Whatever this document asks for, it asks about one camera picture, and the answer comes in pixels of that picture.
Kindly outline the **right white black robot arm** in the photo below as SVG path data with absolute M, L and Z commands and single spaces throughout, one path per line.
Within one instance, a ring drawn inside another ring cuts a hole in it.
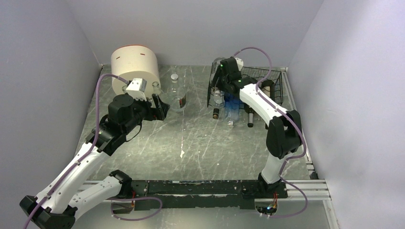
M 290 158 L 304 143 L 301 117 L 296 110 L 287 110 L 272 99 L 274 82 L 260 81 L 242 72 L 240 58 L 217 58 L 212 63 L 208 100 L 219 102 L 219 96 L 236 99 L 259 115 L 266 123 L 266 147 L 269 157 L 258 176 L 258 192 L 268 198 L 281 183 L 283 169 Z

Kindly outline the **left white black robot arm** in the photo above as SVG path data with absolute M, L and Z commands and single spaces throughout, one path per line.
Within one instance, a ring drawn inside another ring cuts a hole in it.
M 107 199 L 135 203 L 138 197 L 132 179 L 120 170 L 84 191 L 79 188 L 127 142 L 127 135 L 135 127 L 141 127 L 143 121 L 164 120 L 169 108 L 157 94 L 152 101 L 128 94 L 115 96 L 108 113 L 97 118 L 96 127 L 60 175 L 37 195 L 25 196 L 20 201 L 27 221 L 41 229 L 70 229 L 84 213 Z

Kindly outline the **clear bottle black gold label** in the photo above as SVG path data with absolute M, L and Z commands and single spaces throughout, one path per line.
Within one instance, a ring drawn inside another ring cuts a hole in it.
M 220 108 L 223 105 L 223 93 L 220 90 L 215 90 L 212 95 L 214 109 L 213 109 L 213 119 L 219 118 Z

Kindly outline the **clear bottle white cap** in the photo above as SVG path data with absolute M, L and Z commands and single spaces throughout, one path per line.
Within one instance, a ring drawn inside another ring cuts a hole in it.
M 225 57 L 218 57 L 218 58 L 215 58 L 215 60 L 212 62 L 210 80 L 212 80 L 214 78 L 216 70 L 220 65 L 220 61 L 222 61 L 224 59 L 225 59 Z

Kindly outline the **dark green wine bottle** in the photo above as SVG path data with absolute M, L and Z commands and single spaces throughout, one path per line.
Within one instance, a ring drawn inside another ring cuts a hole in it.
M 254 126 L 253 119 L 254 119 L 254 113 L 255 113 L 255 111 L 254 111 L 254 109 L 253 109 L 251 106 L 249 106 L 248 104 L 244 104 L 244 111 L 247 113 L 247 126 L 248 126 L 249 128 L 252 128 L 252 127 Z

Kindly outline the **olive wine bottle white label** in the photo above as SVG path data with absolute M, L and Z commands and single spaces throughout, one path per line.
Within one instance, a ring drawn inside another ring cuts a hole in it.
M 272 80 L 264 80 L 260 85 L 260 89 L 271 99 L 275 98 L 275 83 Z

